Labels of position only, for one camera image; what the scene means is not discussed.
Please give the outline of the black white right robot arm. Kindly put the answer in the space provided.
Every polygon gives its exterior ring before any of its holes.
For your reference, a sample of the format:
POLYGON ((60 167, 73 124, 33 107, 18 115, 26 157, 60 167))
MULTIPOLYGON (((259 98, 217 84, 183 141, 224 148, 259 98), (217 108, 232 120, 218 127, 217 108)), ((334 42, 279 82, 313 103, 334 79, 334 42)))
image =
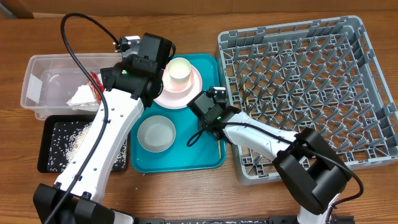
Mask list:
POLYGON ((300 204, 298 223, 330 223, 332 210, 353 174, 320 133, 305 128, 284 131, 251 118, 225 103, 226 90, 211 87, 188 103, 199 120, 195 144, 203 132, 244 146, 269 159, 300 204))

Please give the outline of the pale green cup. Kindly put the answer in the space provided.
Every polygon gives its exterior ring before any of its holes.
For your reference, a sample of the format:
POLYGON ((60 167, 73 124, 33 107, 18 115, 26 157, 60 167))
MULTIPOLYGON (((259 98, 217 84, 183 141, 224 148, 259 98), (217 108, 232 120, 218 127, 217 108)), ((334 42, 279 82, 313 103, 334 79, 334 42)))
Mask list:
POLYGON ((192 71, 190 62, 182 57, 173 58, 167 68, 171 79, 177 83, 186 83, 192 71))

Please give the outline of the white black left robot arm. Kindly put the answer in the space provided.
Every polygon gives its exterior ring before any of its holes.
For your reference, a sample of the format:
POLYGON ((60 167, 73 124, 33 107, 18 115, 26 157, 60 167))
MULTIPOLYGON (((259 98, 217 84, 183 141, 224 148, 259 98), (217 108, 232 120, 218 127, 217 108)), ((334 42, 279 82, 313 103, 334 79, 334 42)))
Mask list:
POLYGON ((133 215, 102 205, 113 164, 134 123, 163 88, 175 45, 146 33, 139 50, 102 68, 101 104, 75 157, 53 186, 40 184, 33 201, 42 223, 135 223, 133 215))

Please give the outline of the white tissue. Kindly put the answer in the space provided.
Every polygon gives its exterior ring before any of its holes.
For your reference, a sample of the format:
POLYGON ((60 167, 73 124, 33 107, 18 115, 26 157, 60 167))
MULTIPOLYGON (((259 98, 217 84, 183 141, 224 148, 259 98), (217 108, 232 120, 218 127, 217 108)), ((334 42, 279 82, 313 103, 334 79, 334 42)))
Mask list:
POLYGON ((76 93, 67 101, 68 106, 98 105, 97 98, 89 84, 78 87, 76 93))

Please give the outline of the small pink bowl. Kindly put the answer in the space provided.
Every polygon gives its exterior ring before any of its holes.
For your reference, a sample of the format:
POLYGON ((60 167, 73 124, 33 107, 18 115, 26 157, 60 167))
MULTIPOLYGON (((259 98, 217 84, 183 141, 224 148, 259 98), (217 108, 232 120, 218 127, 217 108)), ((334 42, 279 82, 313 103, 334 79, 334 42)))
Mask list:
POLYGON ((164 87, 168 92, 182 93, 187 91, 193 85, 193 71, 191 71, 190 77, 186 83, 177 83, 171 79, 168 68, 166 67, 162 80, 164 87))

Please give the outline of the grey bowl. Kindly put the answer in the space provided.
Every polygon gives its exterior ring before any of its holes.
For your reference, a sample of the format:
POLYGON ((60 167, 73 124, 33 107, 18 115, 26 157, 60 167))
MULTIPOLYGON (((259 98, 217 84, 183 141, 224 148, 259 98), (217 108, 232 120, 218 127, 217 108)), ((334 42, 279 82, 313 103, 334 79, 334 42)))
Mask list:
POLYGON ((139 144, 149 152, 166 151, 175 141, 176 129, 165 116, 151 116, 145 119, 138 128, 139 144))

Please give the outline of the wooden chopstick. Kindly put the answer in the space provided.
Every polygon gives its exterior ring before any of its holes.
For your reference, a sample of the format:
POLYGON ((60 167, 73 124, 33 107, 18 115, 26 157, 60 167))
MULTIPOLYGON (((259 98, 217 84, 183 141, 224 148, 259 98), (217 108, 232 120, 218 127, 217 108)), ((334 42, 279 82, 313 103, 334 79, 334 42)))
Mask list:
POLYGON ((250 96, 250 94, 251 94, 251 89, 250 88, 247 88, 246 87, 246 84, 244 83, 243 84, 243 90, 244 90, 244 96, 243 96, 243 98, 244 98, 244 100, 245 100, 245 102, 246 102, 246 113, 249 115, 249 117, 251 118, 252 117, 252 114, 251 114, 251 110, 252 110, 252 106, 251 106, 251 104, 250 104, 250 102, 249 102, 249 96, 250 96))
POLYGON ((218 140, 218 155, 219 155, 219 159, 221 159, 221 141, 218 140))

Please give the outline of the pink plate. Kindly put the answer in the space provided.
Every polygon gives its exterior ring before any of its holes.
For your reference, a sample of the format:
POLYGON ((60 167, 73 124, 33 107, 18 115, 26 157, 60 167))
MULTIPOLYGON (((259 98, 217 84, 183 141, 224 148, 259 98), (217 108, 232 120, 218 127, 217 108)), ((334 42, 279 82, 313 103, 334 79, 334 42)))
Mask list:
POLYGON ((161 107, 167 109, 177 110, 185 108, 187 104, 202 91, 203 87, 200 72, 193 65, 191 65, 191 68, 193 72, 193 83, 190 88, 181 93, 171 93, 164 88, 160 96, 154 101, 161 107))

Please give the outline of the white cooked rice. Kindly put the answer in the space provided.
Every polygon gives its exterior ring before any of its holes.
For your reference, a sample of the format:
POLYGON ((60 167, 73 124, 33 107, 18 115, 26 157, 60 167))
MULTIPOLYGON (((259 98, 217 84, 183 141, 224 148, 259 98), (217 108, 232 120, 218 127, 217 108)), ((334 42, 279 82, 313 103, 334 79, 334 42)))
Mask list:
POLYGON ((63 172, 75 157, 81 143, 91 127, 91 122, 57 122, 51 135, 47 170, 63 172))

